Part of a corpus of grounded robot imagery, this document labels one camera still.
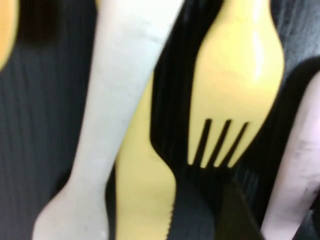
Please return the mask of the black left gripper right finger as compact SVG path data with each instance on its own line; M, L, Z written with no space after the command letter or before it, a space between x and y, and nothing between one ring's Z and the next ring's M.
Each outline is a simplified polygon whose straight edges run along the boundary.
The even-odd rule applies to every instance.
M222 205L214 238L216 240L263 239L246 198L233 179L223 186Z

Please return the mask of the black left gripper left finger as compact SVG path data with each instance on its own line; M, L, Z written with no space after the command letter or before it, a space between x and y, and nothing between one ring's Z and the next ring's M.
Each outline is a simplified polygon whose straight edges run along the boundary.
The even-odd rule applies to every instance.
M174 203L175 240L215 240L223 186L212 168L188 167Z

